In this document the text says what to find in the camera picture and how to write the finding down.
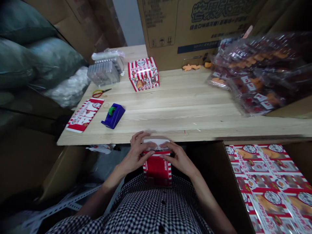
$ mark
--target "wooden table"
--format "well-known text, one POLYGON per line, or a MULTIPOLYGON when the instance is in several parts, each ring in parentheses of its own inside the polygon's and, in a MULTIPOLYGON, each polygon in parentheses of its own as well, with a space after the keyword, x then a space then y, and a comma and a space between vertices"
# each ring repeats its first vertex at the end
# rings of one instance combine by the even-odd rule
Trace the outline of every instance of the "wooden table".
MULTIPOLYGON (((312 121, 295 118, 257 116, 244 118, 229 92, 205 84, 210 74, 202 67, 159 72, 160 87, 135 92, 127 63, 147 57, 145 45, 121 48, 126 54, 125 76, 120 83, 105 86, 105 102, 122 105, 126 111, 114 130, 101 124, 109 107, 102 106, 83 133, 64 130, 58 145, 129 143, 141 130, 173 141, 209 141, 312 137, 312 121)), ((98 87, 91 83, 79 106, 98 87)))

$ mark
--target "box lid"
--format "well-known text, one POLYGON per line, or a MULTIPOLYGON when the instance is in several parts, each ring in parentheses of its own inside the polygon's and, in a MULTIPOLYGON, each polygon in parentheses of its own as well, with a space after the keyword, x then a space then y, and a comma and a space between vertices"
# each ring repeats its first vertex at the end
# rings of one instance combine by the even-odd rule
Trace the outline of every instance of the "box lid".
POLYGON ((156 67, 153 57, 139 59, 128 63, 128 75, 131 80, 143 80, 158 76, 158 69, 156 67))

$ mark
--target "green bag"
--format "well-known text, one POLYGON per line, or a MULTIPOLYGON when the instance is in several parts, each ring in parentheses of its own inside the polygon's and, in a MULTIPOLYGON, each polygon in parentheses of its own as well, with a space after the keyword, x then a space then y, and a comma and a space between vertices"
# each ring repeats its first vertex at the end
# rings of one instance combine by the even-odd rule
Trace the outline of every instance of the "green bag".
POLYGON ((54 88, 74 75, 80 67, 88 65, 74 48, 55 37, 25 47, 37 57, 36 62, 33 63, 37 76, 31 84, 38 90, 54 88))
POLYGON ((17 88, 35 78, 37 58, 25 47, 0 38, 0 89, 17 88))
POLYGON ((54 35, 55 28, 27 3, 10 0, 1 6, 1 37, 23 45, 54 35))

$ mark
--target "hand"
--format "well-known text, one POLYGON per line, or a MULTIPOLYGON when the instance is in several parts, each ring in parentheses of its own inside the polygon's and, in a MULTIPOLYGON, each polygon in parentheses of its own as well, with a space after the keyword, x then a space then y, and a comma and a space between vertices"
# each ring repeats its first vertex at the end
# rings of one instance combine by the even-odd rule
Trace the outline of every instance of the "hand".
POLYGON ((118 165, 118 170, 126 176, 128 173, 135 171, 141 167, 146 160, 152 156, 155 151, 150 151, 147 154, 141 156, 141 153, 148 148, 155 148, 157 145, 153 142, 142 143, 143 137, 150 136, 150 133, 143 131, 134 134, 130 140, 131 148, 127 156, 118 165))
POLYGON ((162 148, 168 147, 169 149, 173 150, 175 153, 175 157, 172 158, 168 155, 161 155, 160 157, 168 162, 170 162, 172 165, 174 165, 179 171, 186 174, 188 177, 192 177, 197 172, 196 166, 193 164, 193 162, 189 159, 189 157, 186 155, 184 150, 181 146, 178 146, 176 143, 170 141, 166 142, 162 145, 160 145, 162 148))

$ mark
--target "scissors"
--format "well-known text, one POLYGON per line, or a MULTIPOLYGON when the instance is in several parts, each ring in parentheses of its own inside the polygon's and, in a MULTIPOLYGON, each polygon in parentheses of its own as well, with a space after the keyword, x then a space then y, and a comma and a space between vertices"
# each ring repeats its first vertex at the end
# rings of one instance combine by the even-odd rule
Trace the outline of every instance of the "scissors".
POLYGON ((111 89, 105 89, 105 90, 96 90, 92 93, 92 97, 93 98, 99 98, 100 96, 102 96, 103 93, 110 91, 111 89))

